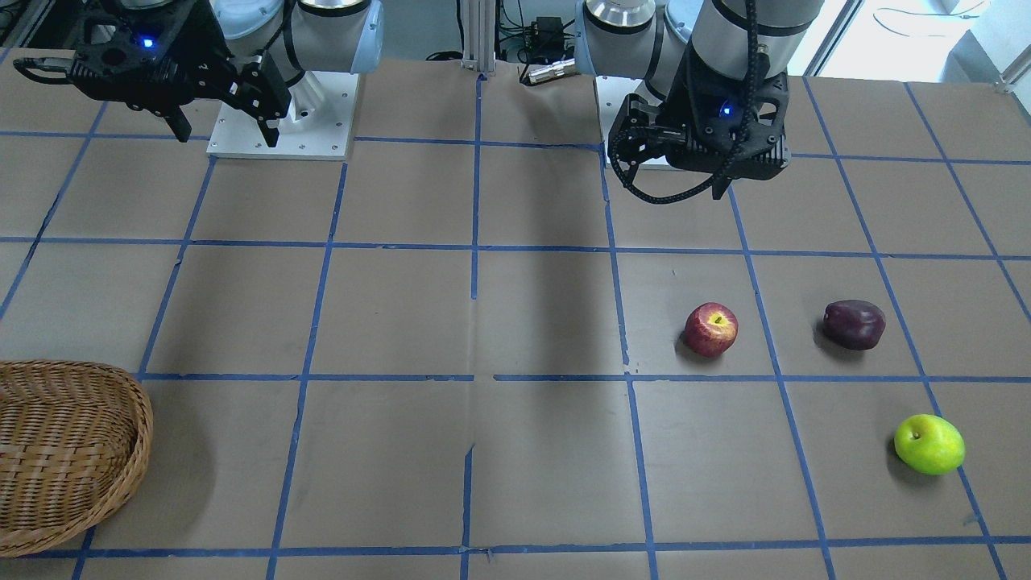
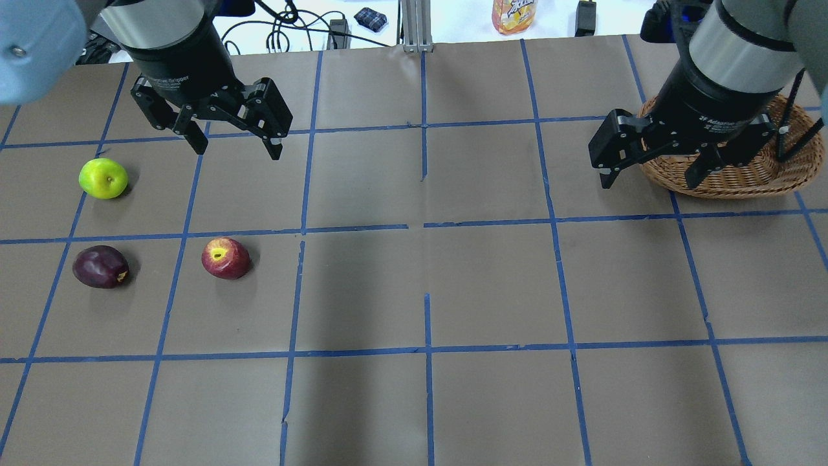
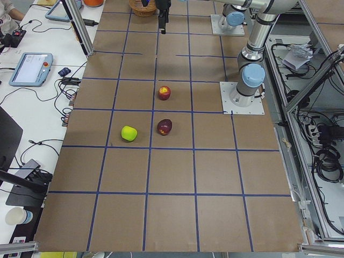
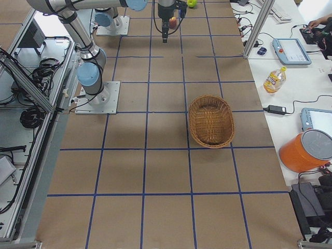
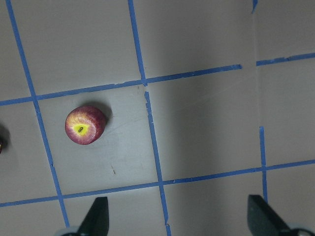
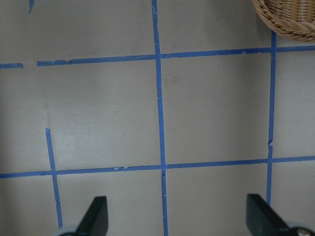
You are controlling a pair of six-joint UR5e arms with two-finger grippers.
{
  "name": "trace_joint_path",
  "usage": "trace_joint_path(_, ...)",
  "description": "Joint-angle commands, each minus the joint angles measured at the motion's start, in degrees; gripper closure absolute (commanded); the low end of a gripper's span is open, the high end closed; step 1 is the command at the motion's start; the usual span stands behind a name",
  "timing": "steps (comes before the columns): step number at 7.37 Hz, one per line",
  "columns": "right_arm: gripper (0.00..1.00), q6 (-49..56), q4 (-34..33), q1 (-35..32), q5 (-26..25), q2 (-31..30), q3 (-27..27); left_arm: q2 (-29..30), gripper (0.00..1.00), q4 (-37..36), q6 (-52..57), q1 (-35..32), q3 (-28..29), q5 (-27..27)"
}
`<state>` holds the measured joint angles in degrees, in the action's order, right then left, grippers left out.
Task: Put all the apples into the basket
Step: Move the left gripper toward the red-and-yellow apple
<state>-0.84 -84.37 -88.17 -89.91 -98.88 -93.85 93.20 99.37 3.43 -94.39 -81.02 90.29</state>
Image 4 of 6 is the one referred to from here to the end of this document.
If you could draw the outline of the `person's hand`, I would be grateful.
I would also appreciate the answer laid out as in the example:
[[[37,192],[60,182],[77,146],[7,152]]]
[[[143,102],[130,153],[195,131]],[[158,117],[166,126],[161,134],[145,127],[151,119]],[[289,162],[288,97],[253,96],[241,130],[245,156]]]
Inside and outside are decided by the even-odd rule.
[[[310,22],[308,23],[308,27],[309,27],[310,29],[315,28],[315,27],[321,25],[321,22],[322,22],[321,19],[315,19],[315,20],[312,20],[312,21],[310,21]]]

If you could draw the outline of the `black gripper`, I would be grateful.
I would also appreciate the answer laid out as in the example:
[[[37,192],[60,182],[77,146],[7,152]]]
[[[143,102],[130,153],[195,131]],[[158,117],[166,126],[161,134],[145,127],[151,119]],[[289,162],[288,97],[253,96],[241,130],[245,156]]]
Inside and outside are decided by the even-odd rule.
[[[174,16],[175,10],[178,9],[178,4],[175,3],[171,6],[163,6],[158,4],[158,17],[162,19],[162,42],[168,41],[169,22],[165,19],[171,19]]]

